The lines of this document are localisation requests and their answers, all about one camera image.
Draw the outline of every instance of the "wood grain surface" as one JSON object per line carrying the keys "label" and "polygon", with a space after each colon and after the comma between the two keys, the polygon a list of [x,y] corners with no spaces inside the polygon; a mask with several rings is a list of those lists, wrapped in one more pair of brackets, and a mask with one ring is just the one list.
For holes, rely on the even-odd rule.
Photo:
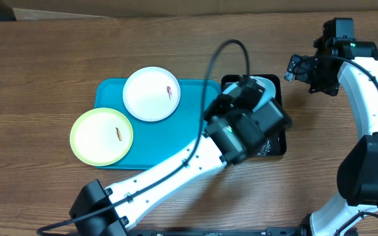
{"label": "wood grain surface", "polygon": [[[139,173],[90,167],[70,149],[70,129],[93,108],[103,80],[145,66],[203,78],[212,52],[230,38],[245,43],[252,73],[282,78],[292,54],[314,54],[312,40],[335,16],[353,17],[356,37],[378,46],[378,12],[0,22],[0,235],[33,235],[67,219],[86,183],[98,178],[107,186]],[[213,79],[243,72],[242,53],[231,46]],[[296,226],[322,207],[337,191],[337,168],[357,142],[356,125],[343,89],[336,97],[307,90],[282,81],[283,106],[294,121],[283,159],[253,158],[198,181],[138,228]],[[378,235],[376,219],[357,226],[361,235]]]}

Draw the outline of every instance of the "yellow plate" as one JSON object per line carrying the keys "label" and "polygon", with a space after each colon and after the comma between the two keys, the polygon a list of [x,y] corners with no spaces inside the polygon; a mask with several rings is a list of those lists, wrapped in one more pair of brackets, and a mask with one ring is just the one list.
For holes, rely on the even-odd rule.
{"label": "yellow plate", "polygon": [[84,113],[73,124],[73,153],[88,165],[101,167],[122,159],[132,146],[134,132],[124,114],[110,108]]}

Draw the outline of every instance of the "blue tray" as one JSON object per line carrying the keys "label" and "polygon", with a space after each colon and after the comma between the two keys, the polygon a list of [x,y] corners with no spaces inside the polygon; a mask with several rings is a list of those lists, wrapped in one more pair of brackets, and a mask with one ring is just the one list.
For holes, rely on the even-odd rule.
{"label": "blue tray", "polygon": [[[149,169],[180,151],[198,133],[202,80],[178,79],[180,102],[177,109],[168,118],[158,122],[140,121],[127,111],[122,100],[126,80],[111,78],[103,81],[98,86],[94,108],[112,108],[122,112],[132,124],[134,140],[124,158],[112,165],[98,168]],[[207,84],[205,107],[221,93],[218,83],[208,81]],[[153,135],[145,135],[147,133],[156,134],[157,138],[152,139]]]}

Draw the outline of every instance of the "black cable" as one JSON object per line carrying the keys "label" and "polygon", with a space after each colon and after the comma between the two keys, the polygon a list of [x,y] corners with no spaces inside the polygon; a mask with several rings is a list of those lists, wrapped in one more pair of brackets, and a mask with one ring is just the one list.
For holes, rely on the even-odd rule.
{"label": "black cable", "polygon": [[[302,71],[302,72],[300,72],[300,73],[295,73],[295,69],[299,66],[299,64],[301,64],[301,63],[303,63],[303,62],[306,62],[306,61],[309,61],[309,60],[310,60],[310,61],[318,61],[318,60],[321,59],[321,58],[330,58],[330,59],[340,60],[340,61],[347,62],[347,63],[349,63],[349,64],[355,66],[357,69],[359,69],[359,70],[362,71],[365,75],[368,76],[368,78],[374,83],[374,86],[375,86],[375,88],[377,89],[377,92],[378,92],[378,81],[376,80],[376,77],[375,77],[375,76],[373,76],[368,70],[364,69],[362,66],[360,66],[360,65],[357,64],[356,62],[353,62],[352,60],[349,60],[349,59],[346,59],[346,58],[342,58],[342,57],[340,57],[340,56],[320,55],[320,56],[311,56],[311,57],[308,57],[308,58],[305,58],[305,59],[301,58],[300,62],[298,62],[297,64],[295,64],[295,65],[293,66],[293,75],[296,75],[296,76],[297,76],[297,75],[303,75],[303,74],[306,74],[306,73],[308,73],[308,72],[311,72],[311,71],[315,70],[315,69],[316,69],[316,66],[310,68],[310,69],[307,70],[307,71]],[[328,89],[328,88],[331,87],[331,86],[333,86],[333,84],[330,85],[330,86],[328,86],[328,87],[326,87],[326,88],[321,88],[321,89],[318,89],[318,90],[310,90],[309,92],[310,92],[310,93],[321,92],[321,91],[323,91],[323,90],[325,90],[325,89]]]}
{"label": "black cable", "polygon": [[378,214],[372,212],[359,212],[355,216],[353,216],[349,221],[343,224],[339,229],[336,230],[333,236],[340,236],[341,232],[344,231],[348,226],[354,223],[359,217],[364,218],[364,216],[373,216],[378,219]]}
{"label": "black cable", "polygon": [[250,64],[249,64],[249,55],[247,54],[247,49],[244,47],[243,43],[238,41],[237,39],[230,39],[228,41],[225,41],[214,53],[214,55],[211,57],[211,60],[209,61],[209,65],[208,65],[208,68],[207,68],[207,73],[205,74],[205,79],[203,80],[203,88],[202,88],[202,96],[201,96],[201,115],[200,115],[200,118],[199,118],[199,130],[198,130],[198,136],[196,138],[196,142],[195,142],[195,145],[194,145],[194,148],[192,149],[192,152],[189,154],[188,158],[186,158],[186,160],[179,166],[177,167],[174,171],[172,171],[171,173],[169,173],[168,175],[164,176],[163,178],[161,178],[160,180],[154,182],[153,184],[150,184],[149,186],[141,189],[141,190],[138,190],[136,191],[135,193],[133,193],[132,195],[128,196],[127,198],[124,198],[110,206],[107,206],[107,207],[104,207],[100,210],[96,210],[92,213],[88,213],[84,216],[80,216],[80,217],[77,217],[77,218],[74,218],[74,219],[70,219],[70,220],[65,220],[63,222],[58,222],[58,223],[55,223],[55,224],[51,224],[49,226],[45,226],[45,227],[41,227],[39,228],[36,233],[38,235],[42,235],[42,236],[59,236],[59,235],[63,235],[63,234],[59,234],[59,233],[45,233],[45,231],[48,231],[48,230],[52,230],[52,229],[56,229],[58,227],[62,227],[62,226],[67,226],[67,225],[70,225],[70,224],[74,224],[74,223],[77,223],[77,222],[80,222],[80,221],[83,221],[83,220],[87,220],[89,218],[92,218],[94,216],[97,216],[99,214],[102,214],[108,210],[111,210],[117,206],[119,206],[120,204],[123,204],[125,202],[128,201],[128,199],[133,199],[135,197],[138,197],[140,194],[142,193],[145,193],[146,191],[152,189],[153,187],[156,187],[157,185],[161,184],[162,182],[166,181],[168,178],[172,177],[174,174],[176,174],[177,172],[179,172],[182,168],[186,167],[189,163],[189,161],[191,160],[191,158],[194,156],[198,146],[199,146],[199,143],[200,143],[200,140],[201,140],[201,135],[202,135],[202,130],[203,130],[203,112],[205,110],[205,95],[206,95],[206,92],[207,92],[207,81],[209,79],[209,76],[211,75],[211,72],[212,72],[212,69],[213,69],[213,66],[214,66],[214,63],[215,63],[215,60],[217,60],[219,54],[221,53],[221,51],[227,47],[228,45],[232,44],[232,43],[235,43],[237,45],[239,45],[241,47],[241,49],[243,50],[243,54],[244,54],[244,57],[245,57],[245,60],[246,60],[246,74],[247,76],[249,77],[250,76]]}

